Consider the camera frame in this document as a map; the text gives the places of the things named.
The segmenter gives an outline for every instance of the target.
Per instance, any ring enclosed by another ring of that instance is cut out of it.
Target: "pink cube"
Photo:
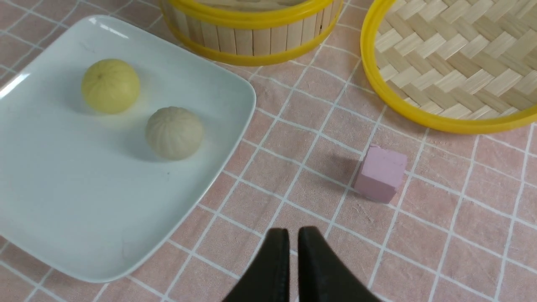
[[[354,188],[363,196],[388,204],[403,182],[407,156],[371,145],[358,170]]]

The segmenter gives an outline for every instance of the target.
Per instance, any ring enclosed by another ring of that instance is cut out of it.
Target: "white grid line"
[[[248,141],[248,140],[243,139],[243,141],[246,142],[246,143],[248,143],[248,144],[250,144],[250,145],[252,145],[252,146],[254,146],[254,147],[259,147],[257,144],[255,144],[255,143],[253,143],[253,142],[250,142],[250,141]],[[261,150],[263,150],[263,151],[265,151],[265,152],[267,152],[267,153],[273,155],[273,156],[276,156],[276,157],[281,158],[281,159],[283,159],[283,160],[287,160],[287,161],[289,161],[289,162],[293,162],[293,163],[299,164],[299,162],[297,162],[296,160],[293,160],[293,159],[284,157],[284,156],[282,156],[282,155],[279,155],[279,154],[275,153],[275,152],[272,151],[272,150],[269,150],[269,149],[266,149],[266,148],[263,148],[263,147],[259,147],[259,148],[260,148]],[[337,181],[337,180],[335,180],[335,179],[332,179],[332,178],[330,178],[330,177],[328,177],[328,176],[326,176],[326,175],[324,175],[324,174],[321,174],[320,172],[318,172],[318,171],[316,171],[316,170],[313,170],[312,168],[310,168],[310,167],[308,167],[308,166],[304,166],[304,169],[307,170],[307,171],[309,171],[309,172],[311,172],[311,173],[313,173],[313,174],[315,174],[315,175],[317,175],[317,176],[319,176],[319,177],[321,177],[321,178],[323,178],[323,179],[325,179],[325,180],[328,180],[328,181],[331,181],[331,182],[333,182],[333,183],[336,183],[336,184],[338,184],[338,185],[340,185],[340,186],[343,186],[346,190],[353,191],[353,192],[355,192],[355,193],[359,193],[359,192],[356,191],[351,185],[343,184],[343,183],[341,183],[341,182],[339,182],[339,181]],[[226,173],[227,175],[229,175],[229,176],[231,176],[231,177],[233,177],[233,178],[235,178],[235,179],[238,179],[238,177],[235,176],[233,173],[230,173],[230,172],[228,172],[228,171],[224,171],[224,173]],[[461,193],[460,193],[460,192],[458,192],[458,191],[456,191],[456,190],[453,190],[453,189],[451,189],[451,188],[449,188],[449,187],[446,187],[445,185],[436,183],[436,182],[434,182],[434,181],[432,181],[432,180],[430,180],[430,179],[428,179],[428,178],[425,178],[425,177],[423,177],[423,176],[420,176],[420,175],[417,175],[417,174],[415,174],[415,173],[411,173],[411,172],[408,172],[408,171],[405,171],[405,174],[406,174],[407,176],[409,176],[409,177],[418,179],[418,180],[423,181],[423,182],[425,182],[425,183],[427,183],[427,184],[431,184],[431,185],[433,185],[433,186],[435,186],[435,187],[437,187],[437,188],[443,189],[443,190],[445,190],[445,191],[447,191],[447,192],[449,192],[449,193],[452,193],[452,194],[454,194],[454,195],[461,196]],[[254,188],[256,188],[256,189],[258,189],[258,190],[260,190],[260,191],[262,191],[262,192],[264,192],[264,193],[266,193],[266,194],[269,194],[269,195],[278,197],[278,198],[280,198],[280,199],[283,199],[282,196],[280,196],[280,195],[278,195],[278,194],[276,194],[276,193],[267,191],[267,190],[265,190],[265,189],[263,189],[263,188],[261,188],[261,187],[255,185],[255,184],[253,184],[253,183],[250,183],[250,182],[245,181],[245,180],[243,180],[243,179],[241,179],[240,181],[243,182],[243,183],[245,183],[245,184],[248,184],[248,185],[250,185],[250,186],[252,186],[252,187],[254,187]],[[466,196],[466,195],[462,195],[462,196],[463,196],[464,199],[466,199],[466,200],[468,200],[468,201],[470,201],[470,202],[473,202],[473,203],[475,203],[475,204],[477,204],[477,205],[479,205],[479,206],[481,206],[481,207],[483,207],[483,208],[486,208],[487,210],[489,210],[489,211],[491,211],[491,212],[493,212],[493,213],[495,213],[495,214],[501,215],[501,216],[506,217],[506,218],[515,219],[516,222],[519,222],[519,223],[521,223],[521,224],[524,224],[524,225],[526,225],[526,226],[528,226],[528,227],[531,227],[531,228],[533,228],[533,229],[537,229],[537,225],[533,225],[533,224],[531,224],[531,223],[529,223],[529,222],[526,222],[526,221],[524,221],[524,220],[521,220],[520,218],[513,217],[513,215],[509,215],[509,214],[506,214],[506,213],[504,213],[504,212],[501,212],[500,210],[497,210],[497,209],[495,209],[495,208],[493,208],[493,207],[491,207],[491,206],[489,206],[489,205],[487,205],[487,204],[485,204],[485,203],[483,203],[483,202],[481,202],[481,201],[479,201],[479,200],[477,200],[477,199],[468,197],[468,196]],[[392,209],[394,209],[394,210],[397,208],[397,206],[394,206],[394,205],[392,205],[392,204],[388,204],[387,206],[390,207],[390,208],[392,208]],[[438,225],[436,225],[436,224],[434,224],[434,223],[432,223],[432,222],[428,222],[428,221],[426,221],[426,220],[424,220],[424,219],[422,219],[422,218],[419,218],[419,217],[415,216],[414,214],[412,214],[412,213],[410,213],[410,212],[406,212],[406,211],[401,210],[401,209],[400,209],[399,211],[402,212],[402,213],[405,213],[406,215],[411,216],[411,217],[413,217],[413,218],[415,218],[415,219],[418,219],[418,220],[420,220],[420,221],[423,222],[423,223],[429,224],[430,226],[433,226],[433,227],[435,227],[435,228],[437,228],[437,229],[440,229],[440,230],[442,230],[442,231],[444,231],[444,232],[446,232],[446,233],[449,232],[448,229],[445,229],[445,228],[440,227],[440,226],[438,226]],[[487,251],[489,251],[489,252],[491,252],[491,253],[493,253],[493,254],[495,254],[495,255],[498,255],[497,253],[495,253],[495,252],[493,252],[493,251],[490,251],[490,250],[488,250],[488,249],[487,249]]]
[[[309,64],[304,68],[304,70],[302,71],[300,77],[298,78],[298,80],[296,80],[295,84],[293,85],[293,87],[290,87],[290,91],[289,91],[289,95],[287,96],[287,99],[285,100],[284,104],[282,105],[281,109],[280,109],[280,112],[278,112],[278,115],[274,117],[274,121],[272,121],[272,124],[271,126],[269,127],[267,133],[265,133],[265,136],[263,137],[263,139],[261,139],[261,142],[259,143],[258,147],[256,148],[256,152],[258,152],[259,150],[262,149],[262,145],[263,143],[265,142],[265,140],[269,137],[270,135],[270,132],[272,130],[272,128],[276,125],[276,123],[278,122],[278,119],[280,118],[280,116],[283,114],[283,112],[285,111],[285,108],[287,107],[287,104],[289,103],[289,100],[291,99],[291,96],[293,95],[293,93],[296,92],[296,87],[299,85],[300,81],[302,80],[302,78],[304,77],[304,75],[306,74],[306,72],[308,71],[309,67],[313,64],[313,62],[315,61],[315,59],[317,58],[317,56],[319,55],[321,51],[321,48],[319,47],[319,49],[315,52],[312,60],[309,62]],[[258,76],[256,74],[252,75],[250,80],[252,80],[255,76]],[[287,191],[285,192],[284,196],[282,197],[282,200],[280,201],[280,204],[278,205],[278,207],[276,208],[276,211],[274,213],[274,215],[272,216],[271,220],[268,222],[268,226],[265,230],[265,233],[274,225],[274,222],[276,221],[276,218],[279,216],[280,214],[280,211],[281,209],[283,208],[284,206],[284,203],[285,203],[285,199],[287,199],[287,197],[289,196],[289,194],[291,194],[291,190],[293,189],[293,186],[296,182],[296,180],[298,179],[301,171],[302,171],[302,167],[304,166],[304,163],[307,161],[308,157],[309,157],[309,154],[311,153],[311,149],[313,148],[313,145],[315,143],[315,139],[313,140],[313,142],[311,143],[311,146],[308,150],[308,152],[306,153],[306,155],[304,156],[304,159],[302,160],[302,162],[298,162],[298,161],[292,161],[294,162],[295,164],[297,164],[299,166],[298,170],[296,171],[296,174],[295,176],[293,177],[293,180],[291,181],[291,184],[289,185],[289,187],[287,188]],[[251,257],[250,257],[250,260],[248,261],[248,266],[249,267],[252,263],[252,261],[254,260],[254,258],[256,257],[259,249],[261,248],[261,245],[263,244],[263,240],[264,239],[261,239],[255,250],[253,251]]]
[[[247,167],[249,166],[249,164],[252,162],[253,160],[253,157],[254,155],[256,154],[257,152],[254,152],[252,154],[252,156],[250,157],[250,160],[248,161],[248,163],[246,164],[246,167],[244,167],[243,171],[241,172],[241,176],[244,174],[244,172],[246,171]],[[222,204],[219,206],[217,212],[220,213],[220,211],[223,209],[223,207],[225,206],[226,204],[226,201],[229,199],[229,197],[231,196],[231,194],[233,193],[233,191],[235,190],[235,188],[237,187],[237,184],[238,184],[238,181],[235,181],[234,185],[231,187],[231,189],[229,190],[229,192],[227,193],[226,197],[224,198],[224,200],[222,201]],[[181,266],[181,268],[179,269],[179,271],[177,272],[176,276],[174,277],[172,283],[168,286],[168,289],[166,290],[166,293],[164,294],[164,297],[161,299],[161,302],[165,302],[167,299],[169,300],[169,294],[171,292],[171,290],[173,289],[173,287],[175,286],[175,284],[177,283],[177,281],[179,280],[179,278],[181,277],[181,274],[183,273],[183,271],[185,270],[186,266],[188,265],[190,259],[192,258],[193,254],[195,253],[195,251],[198,249],[198,247],[201,245],[201,243],[203,242],[203,239],[205,238],[205,235],[209,232],[209,229],[211,228],[211,226],[213,225],[214,221],[216,220],[217,216],[216,215],[213,215],[213,217],[211,218],[211,220],[209,221],[207,227],[205,227],[203,233],[201,233],[201,236],[200,238],[197,240],[196,244],[194,245],[194,248],[190,251],[185,263],[183,263],[183,265]]]
[[[65,300],[63,300],[62,298],[60,298],[58,295],[56,295],[55,293],[53,293],[52,291],[46,289],[45,287],[43,287],[40,283],[37,283],[35,282],[34,280],[28,278],[26,275],[24,275],[23,273],[21,273],[20,271],[12,268],[11,266],[9,266],[7,263],[5,263],[4,261],[0,261],[0,266],[6,268],[8,271],[12,272],[13,274],[17,275],[19,278],[23,279],[24,281],[26,281],[27,283],[29,283],[30,285],[33,285],[35,288],[37,288],[38,290],[41,290],[43,292],[45,292],[47,295],[51,296],[52,298],[56,299],[58,302],[67,302]]]
[[[93,301],[92,302],[97,302],[99,299],[100,299],[100,296],[103,295],[104,291],[108,288],[108,286],[110,285],[110,283],[105,283],[103,285],[103,287],[101,287],[101,289],[99,290],[99,292],[95,295],[95,297],[93,298]]]
[[[462,187],[462,191],[461,191],[459,200],[457,201],[457,206],[455,208],[455,212],[453,213],[453,217],[451,219],[451,224],[449,226],[449,233],[447,235],[446,243],[444,244],[444,249],[442,251],[442,256],[440,258],[440,263],[438,264],[438,269],[436,271],[436,276],[434,278],[433,287],[432,287],[431,293],[429,295],[429,302],[432,302],[432,300],[433,300],[434,292],[436,291],[436,287],[438,285],[438,279],[440,278],[440,274],[441,274],[442,268],[444,266],[444,261],[446,259],[447,251],[448,251],[448,248],[449,248],[449,243],[451,242],[451,237],[455,233],[453,231],[453,229],[455,227],[455,222],[457,221],[457,215],[459,214],[459,209],[462,206],[462,202],[463,202],[463,199],[464,199],[463,198],[464,193],[466,191],[466,187],[468,186],[468,182],[470,180],[470,175],[471,175],[472,169],[474,167],[474,160],[473,159],[475,158],[475,154],[477,152],[477,145],[479,144],[479,138],[480,138],[479,136],[476,137],[476,139],[474,141],[474,149],[472,150],[472,154],[471,154],[472,161],[470,162],[470,167],[468,168],[468,172],[466,173],[465,183],[464,183],[464,185]]]
[[[529,128],[529,138],[528,138],[528,142],[526,143],[526,150],[524,151],[524,164],[522,165],[522,182],[520,183],[520,189],[518,191],[517,199],[515,200],[515,203],[514,203],[513,217],[511,218],[511,223],[509,225],[509,233],[507,235],[507,242],[505,243],[505,249],[504,249],[503,257],[502,257],[502,266],[500,268],[500,275],[498,277],[498,284],[497,284],[497,287],[496,287],[496,293],[494,295],[494,300],[499,299],[500,292],[502,290],[502,282],[503,282],[503,278],[504,278],[504,274],[505,274],[505,262],[507,260],[507,254],[509,252],[509,246],[511,245],[511,239],[513,238],[513,229],[514,229],[514,223],[516,221],[515,217],[517,216],[517,213],[518,213],[518,205],[520,203],[520,199],[522,197],[522,193],[523,193],[523,190],[524,190],[526,166],[528,164],[528,153],[529,153],[529,148],[530,148],[530,146],[532,144],[532,137],[533,137],[533,127],[530,127]]]
[[[328,225],[328,228],[326,229],[326,232],[324,234],[325,238],[328,238],[328,236],[330,235],[330,231],[332,230],[334,223],[336,222],[336,218],[339,215],[339,211],[341,210],[341,207],[343,206],[343,203],[345,202],[345,198],[347,198],[347,194],[349,193],[350,188],[353,185],[352,182],[356,178],[356,174],[358,173],[361,162],[364,160],[365,154],[367,153],[367,150],[369,149],[371,142],[373,141],[373,137],[375,136],[376,130],[379,128],[380,120],[382,119],[382,116],[384,116],[386,108],[387,108],[386,105],[382,108],[382,111],[379,117],[377,118],[375,126],[373,126],[373,130],[371,131],[371,134],[369,135],[369,138],[367,139],[367,143],[366,143],[366,146],[364,147],[364,150],[362,151],[360,160],[358,161],[358,164],[356,165],[356,167],[354,167],[354,171],[352,171],[351,179],[349,180],[349,183],[347,183],[348,188],[345,188],[345,191],[343,192],[343,195],[341,196],[341,199],[339,200],[339,203],[337,205],[336,211],[334,212],[334,215],[332,216],[332,219],[330,220],[330,224]]]
[[[425,146],[425,139],[427,138],[427,134],[429,133],[429,129],[425,130],[425,134],[422,137],[422,143],[419,146],[418,154],[416,155],[416,159],[414,159],[414,163],[412,164],[412,168],[410,169],[411,173],[414,173],[416,170],[416,167],[418,166],[419,159],[422,155],[424,146]],[[395,221],[397,220],[397,216],[399,214],[399,211],[401,209],[401,204],[403,203],[404,196],[407,194],[408,186],[410,185],[410,181],[412,180],[412,176],[408,176],[407,181],[403,187],[403,191],[401,193],[401,197],[399,197],[399,201],[397,202],[397,207],[395,208],[394,215],[391,219],[390,226],[388,228],[388,232],[386,233],[386,236],[384,237],[384,241],[382,243],[382,247],[380,248],[379,256],[376,259],[375,267],[373,268],[373,272],[371,274],[371,278],[369,279],[369,283],[367,284],[367,288],[371,289],[373,287],[373,284],[375,282],[375,276],[376,272],[378,271],[380,267],[380,263],[382,261],[382,255],[384,254],[384,251],[387,249],[386,245],[388,244],[388,240],[390,238],[391,232],[394,229]]]
[[[41,281],[39,282],[39,286],[43,286],[43,283],[45,282],[45,279],[50,275],[52,274],[52,272],[54,271],[53,268],[49,268],[48,269],[48,272],[41,278]],[[38,291],[39,289],[36,287],[34,287],[34,289],[32,290],[32,292],[28,295],[28,297],[26,297],[26,299],[24,299],[24,302],[28,302],[30,301],[30,299],[32,299],[32,297],[35,295],[35,293]]]

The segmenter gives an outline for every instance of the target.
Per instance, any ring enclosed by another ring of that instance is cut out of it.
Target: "plate rim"
[[[177,51],[184,52],[184,53],[186,53],[186,55],[191,56],[191,58],[193,58],[195,60],[201,60],[201,61],[205,61],[205,63],[207,63],[207,64],[212,64],[215,68],[221,69],[225,73],[227,73],[228,75],[230,75],[230,76],[232,76],[234,78],[237,78],[240,81],[242,81],[243,83],[245,83],[246,87],[249,88],[249,90],[250,90],[250,92],[251,92],[251,94],[253,96],[253,98],[252,98],[253,102],[251,102],[251,109],[250,109],[250,112],[248,114],[248,118],[246,119],[246,123],[244,124],[238,139],[236,140],[236,142],[235,142],[234,146],[232,147],[231,151],[229,152],[227,158],[222,162],[220,168],[218,169],[218,172],[215,173],[215,175],[213,176],[213,179],[209,182],[209,185],[205,188],[203,194],[201,194],[199,196],[198,200],[195,203],[192,204],[192,206],[186,212],[186,214],[170,229],[170,231],[163,237],[163,239],[160,240],[160,242],[158,244],[155,245],[155,247],[150,249],[143,257],[140,257],[139,260],[137,260],[133,265],[131,265],[128,269],[124,270],[123,272],[121,272],[119,274],[116,274],[114,276],[109,276],[109,277],[105,277],[105,278],[92,278],[92,277],[82,276],[82,275],[79,275],[77,273],[74,273],[74,272],[70,271],[69,269],[65,269],[61,265],[57,265],[57,263],[55,261],[51,261],[50,259],[42,257],[39,253],[35,253],[33,250],[28,249],[27,247],[25,247],[24,244],[23,245],[19,244],[16,239],[14,240],[13,238],[10,238],[10,237],[5,236],[4,234],[0,233],[0,236],[2,236],[4,239],[6,239],[6,243],[4,244],[4,246],[9,245],[9,244],[13,244],[16,247],[20,248],[22,251],[28,253],[30,256],[32,256],[32,257],[36,258],[37,260],[43,262],[44,264],[48,265],[52,269],[55,269],[55,270],[57,270],[57,271],[59,271],[59,272],[61,272],[63,274],[66,274],[67,276],[72,277],[72,278],[78,279],[78,280],[83,281],[83,282],[88,282],[88,283],[104,284],[104,283],[116,281],[116,280],[118,280],[120,278],[123,278],[125,276],[130,275],[132,272],[134,272],[136,269],[138,269],[141,265],[143,265],[146,261],[148,261],[149,258],[151,258],[154,255],[154,253],[156,253],[162,247],[162,245],[164,245],[167,242],[167,240],[170,238],[170,236],[179,228],[179,226],[185,221],[185,219],[196,208],[196,206],[199,204],[199,202],[201,201],[203,196],[212,187],[212,185],[214,184],[214,182],[216,181],[218,176],[222,173],[222,171],[224,170],[224,167],[226,166],[226,164],[229,162],[229,160],[231,159],[231,157],[235,153],[235,150],[237,149],[238,145],[241,143],[242,137],[244,137],[244,133],[248,129],[248,126],[250,125],[250,122],[252,120],[253,114],[255,113],[255,110],[256,110],[257,94],[256,94],[256,91],[255,91],[255,89],[253,88],[253,86],[252,86],[252,84],[250,82],[248,82],[244,78],[234,74],[233,72],[227,70],[226,68],[221,67],[221,66],[215,64],[214,62],[210,62],[210,61],[208,61],[208,60],[206,60],[206,59],[204,59],[202,57],[199,57],[194,53],[191,53],[191,52],[189,52],[189,51],[187,51],[187,50],[185,50],[185,49],[183,49],[183,48],[181,48],[181,47],[179,47],[179,46],[177,46],[177,45],[175,45],[175,44],[173,44],[173,43],[171,43],[169,41],[166,41],[166,40],[164,40],[164,39],[162,39],[162,38],[160,38],[160,37],[158,37],[156,35],[153,35],[150,32],[142,30],[141,28],[138,28],[138,27],[136,27],[136,26],[134,26],[134,25],[132,25],[132,24],[130,24],[128,22],[125,22],[123,20],[120,20],[118,18],[114,18],[114,17],[111,17],[111,16],[106,16],[106,15],[91,15],[91,16],[84,17],[84,18],[80,19],[79,21],[77,21],[76,23],[74,23],[64,33],[62,33],[54,42],[52,42],[51,45],[49,45],[41,54],[39,54],[34,60],[32,60],[26,67],[24,67],[20,72],[15,74],[11,80],[9,80],[2,87],[0,87],[0,91],[4,90],[12,82],[14,82],[18,76],[20,76],[21,74],[25,73],[28,70],[28,68],[30,67],[30,65],[32,63],[34,63],[35,61],[37,61],[40,56],[46,54],[46,52],[49,50],[49,48],[51,48],[54,44],[58,43],[58,41],[62,38],[62,36],[66,35],[69,31],[73,31],[74,28],[76,28],[78,26],[81,26],[83,23],[91,22],[90,19],[94,19],[94,18],[100,19],[100,20],[108,20],[108,21],[111,21],[111,22],[116,22],[116,23],[121,24],[122,26],[125,26],[125,27],[129,28],[129,30],[137,31],[137,32],[140,32],[140,33],[142,33],[144,35],[145,34],[151,35],[151,36],[153,36],[154,39],[160,40],[160,42],[163,42],[164,44],[167,44],[167,45],[175,47],[177,49]]]

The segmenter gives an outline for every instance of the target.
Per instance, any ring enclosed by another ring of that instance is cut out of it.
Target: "wooden slat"
[[[306,44],[315,37],[315,25],[317,23],[317,14],[311,15],[304,19],[302,25],[302,39],[301,44]]]
[[[235,45],[238,55],[253,55],[252,31],[235,30]]]
[[[325,32],[328,29],[328,26],[330,26],[330,22],[332,21],[332,18],[330,18],[332,16],[332,6],[333,2],[324,8],[321,32]]]
[[[270,54],[270,29],[253,30],[253,55],[269,55]]]
[[[321,33],[321,28],[323,25],[323,13],[324,10],[317,13],[317,19],[315,20],[315,36],[318,36]]]
[[[233,28],[217,26],[216,31],[218,32],[220,51],[223,53],[237,54],[237,48],[235,47],[235,31]]]
[[[270,30],[270,53],[284,52],[287,46],[287,25],[273,27]]]
[[[190,39],[200,45],[203,45],[203,33],[201,32],[200,21],[190,16],[186,16],[186,23],[188,25],[188,34]]]
[[[220,45],[218,43],[218,31],[216,30],[216,26],[206,22],[200,22],[200,26],[204,45],[208,48],[220,51]]]
[[[287,27],[287,50],[300,46],[302,40],[302,24],[303,21],[300,20],[289,24]]]
[[[177,27],[178,27],[179,31],[183,35],[188,37],[189,36],[188,22],[186,21],[185,13],[183,13],[182,11],[173,9],[173,14],[175,15],[175,20],[177,22]]]

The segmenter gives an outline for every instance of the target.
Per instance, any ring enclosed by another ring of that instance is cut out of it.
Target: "yellow rim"
[[[436,116],[401,99],[386,84],[376,66],[375,36],[382,19],[395,0],[375,0],[369,9],[360,37],[362,61],[367,79],[375,92],[397,113],[423,126],[459,134],[484,134],[526,126],[537,120],[537,106],[510,116],[487,120],[459,120]]]
[[[201,46],[198,43],[190,40],[185,35],[181,34],[174,26],[171,25],[168,17],[166,16],[166,13],[164,10],[163,12],[163,18],[166,24],[168,25],[168,28],[171,30],[173,35],[177,39],[179,39],[186,47],[190,48],[194,52],[198,53],[201,56],[204,56],[208,59],[232,64],[232,65],[239,65],[239,66],[263,66],[263,65],[272,65],[277,63],[283,63],[289,60],[292,60],[296,57],[299,57],[308,51],[314,49],[317,45],[319,45],[328,35],[330,32],[332,32],[332,29],[336,25],[336,20],[339,17],[339,14],[341,13],[341,7],[339,6],[338,13],[336,14],[336,17],[332,21],[332,23],[328,26],[328,29],[318,36],[316,36],[313,40],[309,41],[306,44],[303,44],[297,48],[293,48],[290,51],[285,51],[278,54],[271,54],[271,55],[264,55],[264,56],[246,56],[246,55],[235,55],[235,54],[229,54],[229,53],[222,53],[215,51],[214,49]]]
[[[307,0],[290,8],[268,12],[239,12],[211,8],[195,0],[164,0],[185,14],[214,25],[256,30],[283,26],[320,12],[332,0]]]

